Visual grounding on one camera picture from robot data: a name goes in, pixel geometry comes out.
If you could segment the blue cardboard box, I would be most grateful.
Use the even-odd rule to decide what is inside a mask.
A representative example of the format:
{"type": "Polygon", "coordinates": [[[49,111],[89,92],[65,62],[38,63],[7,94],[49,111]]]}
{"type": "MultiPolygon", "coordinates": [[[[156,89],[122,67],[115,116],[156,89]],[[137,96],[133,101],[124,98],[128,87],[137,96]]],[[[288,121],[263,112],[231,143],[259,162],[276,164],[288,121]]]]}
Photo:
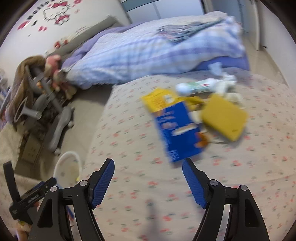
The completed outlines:
{"type": "Polygon", "coordinates": [[[200,129],[189,117],[184,102],[155,112],[154,119],[171,162],[182,161],[203,152],[200,129]]]}

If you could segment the yellow snack bag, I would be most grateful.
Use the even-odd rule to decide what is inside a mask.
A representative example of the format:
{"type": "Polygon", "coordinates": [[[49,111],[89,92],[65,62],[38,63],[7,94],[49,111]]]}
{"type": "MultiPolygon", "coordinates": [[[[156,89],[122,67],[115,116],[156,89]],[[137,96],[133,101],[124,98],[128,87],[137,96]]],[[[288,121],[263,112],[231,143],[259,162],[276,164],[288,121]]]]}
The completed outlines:
{"type": "Polygon", "coordinates": [[[151,113],[161,111],[179,102],[182,102],[189,111],[194,111],[197,106],[205,102],[198,96],[178,96],[174,91],[162,88],[156,88],[149,94],[142,96],[141,100],[151,113]]]}

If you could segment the white trash bin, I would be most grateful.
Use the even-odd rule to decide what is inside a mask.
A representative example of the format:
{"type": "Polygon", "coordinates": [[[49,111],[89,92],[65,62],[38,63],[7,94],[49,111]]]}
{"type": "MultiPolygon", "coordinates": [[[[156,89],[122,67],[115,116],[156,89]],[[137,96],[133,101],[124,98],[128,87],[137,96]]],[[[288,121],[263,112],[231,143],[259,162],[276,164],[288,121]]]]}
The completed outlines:
{"type": "Polygon", "coordinates": [[[59,188],[75,186],[80,180],[83,162],[74,151],[65,152],[55,165],[53,177],[59,188]]]}

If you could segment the cherry print bed sheet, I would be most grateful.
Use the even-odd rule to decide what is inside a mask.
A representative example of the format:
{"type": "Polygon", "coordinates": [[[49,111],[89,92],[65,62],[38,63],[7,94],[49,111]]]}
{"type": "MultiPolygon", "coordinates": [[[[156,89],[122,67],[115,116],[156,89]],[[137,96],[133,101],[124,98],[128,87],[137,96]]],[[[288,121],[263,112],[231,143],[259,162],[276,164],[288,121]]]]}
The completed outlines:
{"type": "MultiPolygon", "coordinates": [[[[246,185],[270,240],[283,240],[295,222],[295,93],[257,74],[228,72],[237,76],[235,88],[244,100],[244,133],[230,142],[207,131],[209,144],[192,161],[224,186],[246,185]]],[[[205,211],[185,179],[187,162],[170,160],[142,96],[209,75],[147,76],[112,89],[81,175],[88,179],[108,158],[115,163],[106,195],[93,211],[105,240],[193,239],[205,211]]]]}

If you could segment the yellow sponge block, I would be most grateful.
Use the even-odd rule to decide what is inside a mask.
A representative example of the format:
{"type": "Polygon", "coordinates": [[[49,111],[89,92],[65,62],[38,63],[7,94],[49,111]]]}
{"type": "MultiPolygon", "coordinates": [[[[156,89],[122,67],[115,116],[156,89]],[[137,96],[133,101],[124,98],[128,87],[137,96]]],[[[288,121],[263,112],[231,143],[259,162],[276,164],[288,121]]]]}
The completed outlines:
{"type": "Polygon", "coordinates": [[[223,137],[235,142],[242,135],[247,112],[218,94],[210,95],[200,114],[203,123],[223,137]]]}

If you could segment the crumpled white paper wrapper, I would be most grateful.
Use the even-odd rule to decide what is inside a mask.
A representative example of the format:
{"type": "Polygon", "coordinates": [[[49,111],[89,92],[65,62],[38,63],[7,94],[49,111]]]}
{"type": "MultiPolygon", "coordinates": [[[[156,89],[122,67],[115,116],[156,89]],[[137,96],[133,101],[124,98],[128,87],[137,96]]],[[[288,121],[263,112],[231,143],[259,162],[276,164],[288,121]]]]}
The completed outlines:
{"type": "Polygon", "coordinates": [[[243,97],[236,91],[236,84],[237,78],[235,75],[223,72],[221,78],[215,84],[214,92],[227,101],[238,105],[240,109],[245,109],[243,97]]]}

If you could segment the white green-label bottle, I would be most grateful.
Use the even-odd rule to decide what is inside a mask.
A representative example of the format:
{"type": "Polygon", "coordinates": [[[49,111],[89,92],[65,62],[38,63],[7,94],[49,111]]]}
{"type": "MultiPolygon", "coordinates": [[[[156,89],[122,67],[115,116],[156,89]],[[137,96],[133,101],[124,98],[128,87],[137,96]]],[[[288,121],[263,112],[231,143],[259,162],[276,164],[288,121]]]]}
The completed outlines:
{"type": "Polygon", "coordinates": [[[196,82],[179,83],[175,86],[175,91],[181,96],[214,92],[219,82],[220,80],[218,79],[207,78],[196,82]]]}

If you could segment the pink plush monkey toy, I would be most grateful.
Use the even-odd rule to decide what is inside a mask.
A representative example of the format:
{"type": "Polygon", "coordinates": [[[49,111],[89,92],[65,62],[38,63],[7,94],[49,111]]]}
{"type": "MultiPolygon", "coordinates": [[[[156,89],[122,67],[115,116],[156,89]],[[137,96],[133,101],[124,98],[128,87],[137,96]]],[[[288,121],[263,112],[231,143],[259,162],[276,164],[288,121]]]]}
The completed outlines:
{"type": "Polygon", "coordinates": [[[46,58],[44,75],[51,79],[56,92],[63,91],[67,100],[71,100],[77,90],[66,79],[66,73],[61,69],[61,56],[51,55],[46,58]]]}

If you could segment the crumpled white tissue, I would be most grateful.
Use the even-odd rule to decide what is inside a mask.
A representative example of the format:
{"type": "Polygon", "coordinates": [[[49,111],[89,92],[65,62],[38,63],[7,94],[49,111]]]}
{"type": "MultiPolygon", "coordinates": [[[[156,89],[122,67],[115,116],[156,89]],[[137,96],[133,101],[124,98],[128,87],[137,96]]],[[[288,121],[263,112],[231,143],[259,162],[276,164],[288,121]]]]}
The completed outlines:
{"type": "Polygon", "coordinates": [[[222,63],[216,62],[208,65],[209,71],[215,76],[223,76],[222,63]]]}

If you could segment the purple blanket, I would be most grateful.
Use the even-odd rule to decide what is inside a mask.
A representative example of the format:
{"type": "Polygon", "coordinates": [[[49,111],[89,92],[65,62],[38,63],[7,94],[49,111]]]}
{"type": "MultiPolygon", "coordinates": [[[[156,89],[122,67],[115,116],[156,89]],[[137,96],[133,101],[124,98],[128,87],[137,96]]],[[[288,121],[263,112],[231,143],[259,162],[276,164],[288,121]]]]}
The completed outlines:
{"type": "MultiPolygon", "coordinates": [[[[115,28],[116,29],[119,29],[119,30],[120,29],[127,30],[129,28],[133,28],[133,27],[135,27],[137,25],[140,25],[140,24],[142,24],[142,23],[139,22],[139,23],[131,24],[129,26],[115,27],[115,28]]],[[[108,30],[104,30],[104,31],[106,33],[111,33],[112,32],[109,29],[108,30]]],[[[231,58],[231,57],[227,57],[227,56],[225,56],[225,57],[217,57],[217,58],[211,59],[209,61],[204,61],[204,62],[200,63],[195,70],[207,70],[208,69],[208,65],[211,64],[211,63],[215,63],[215,62],[221,62],[223,68],[236,67],[236,68],[241,68],[241,69],[244,69],[244,70],[250,70],[250,68],[249,68],[249,61],[248,61],[248,58],[247,58],[246,55],[244,55],[241,58],[231,58]]]]}

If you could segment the small red white plush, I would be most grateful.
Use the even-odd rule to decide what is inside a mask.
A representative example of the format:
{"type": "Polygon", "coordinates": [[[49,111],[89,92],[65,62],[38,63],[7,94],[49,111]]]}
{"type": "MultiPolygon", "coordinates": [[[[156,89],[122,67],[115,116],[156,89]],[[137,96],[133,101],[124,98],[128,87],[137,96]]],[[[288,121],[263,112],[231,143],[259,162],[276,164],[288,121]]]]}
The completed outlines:
{"type": "Polygon", "coordinates": [[[54,43],[54,49],[59,49],[63,45],[68,44],[68,39],[67,38],[61,38],[58,41],[54,43]]]}

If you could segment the white wardrobe door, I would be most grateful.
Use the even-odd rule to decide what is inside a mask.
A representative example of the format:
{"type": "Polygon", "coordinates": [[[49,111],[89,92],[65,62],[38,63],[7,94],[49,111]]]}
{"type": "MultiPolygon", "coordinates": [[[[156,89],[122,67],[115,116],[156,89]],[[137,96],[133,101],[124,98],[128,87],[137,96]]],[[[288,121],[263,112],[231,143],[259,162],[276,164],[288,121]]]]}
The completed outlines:
{"type": "Polygon", "coordinates": [[[260,25],[256,1],[245,1],[247,13],[247,35],[250,43],[256,51],[260,50],[260,25]]]}

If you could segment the blue plaid quilt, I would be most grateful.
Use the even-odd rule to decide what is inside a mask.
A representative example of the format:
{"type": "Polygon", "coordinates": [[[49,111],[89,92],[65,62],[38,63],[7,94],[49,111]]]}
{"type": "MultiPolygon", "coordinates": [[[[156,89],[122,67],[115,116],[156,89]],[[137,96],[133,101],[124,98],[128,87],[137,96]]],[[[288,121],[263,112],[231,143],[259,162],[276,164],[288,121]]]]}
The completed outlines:
{"type": "Polygon", "coordinates": [[[67,80],[82,89],[98,84],[121,84],[158,74],[192,71],[217,57],[241,58],[245,47],[234,17],[216,11],[201,16],[178,16],[144,22],[133,28],[110,29],[88,40],[62,65],[67,80]],[[224,21],[178,44],[157,34],[160,27],[193,22],[224,21]]]}

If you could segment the grey striped cloth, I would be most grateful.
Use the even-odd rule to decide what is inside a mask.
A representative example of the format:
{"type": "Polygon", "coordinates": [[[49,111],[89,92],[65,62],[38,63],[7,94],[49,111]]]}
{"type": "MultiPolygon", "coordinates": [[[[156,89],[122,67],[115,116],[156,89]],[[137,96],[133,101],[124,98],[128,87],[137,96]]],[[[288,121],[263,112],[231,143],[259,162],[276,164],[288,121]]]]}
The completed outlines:
{"type": "Polygon", "coordinates": [[[189,39],[204,29],[221,23],[222,21],[224,21],[223,18],[206,23],[193,22],[187,25],[167,25],[160,27],[157,30],[157,34],[169,41],[171,44],[175,45],[189,39]]]}

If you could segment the grey long pillow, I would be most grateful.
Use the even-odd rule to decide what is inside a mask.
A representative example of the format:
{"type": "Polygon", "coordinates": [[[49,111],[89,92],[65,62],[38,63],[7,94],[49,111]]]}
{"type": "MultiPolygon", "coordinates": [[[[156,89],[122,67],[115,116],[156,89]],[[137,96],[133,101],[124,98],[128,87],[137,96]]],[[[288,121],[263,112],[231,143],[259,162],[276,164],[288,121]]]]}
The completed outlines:
{"type": "Polygon", "coordinates": [[[86,41],[93,38],[96,34],[108,30],[115,27],[123,27],[123,24],[118,22],[112,16],[108,16],[106,19],[102,20],[101,22],[81,30],[80,32],[76,33],[74,37],[69,40],[69,42],[62,47],[56,49],[51,53],[46,53],[46,56],[51,55],[60,55],[61,57],[69,57],[71,54],[74,53],[78,48],[80,48],[86,41]]]}

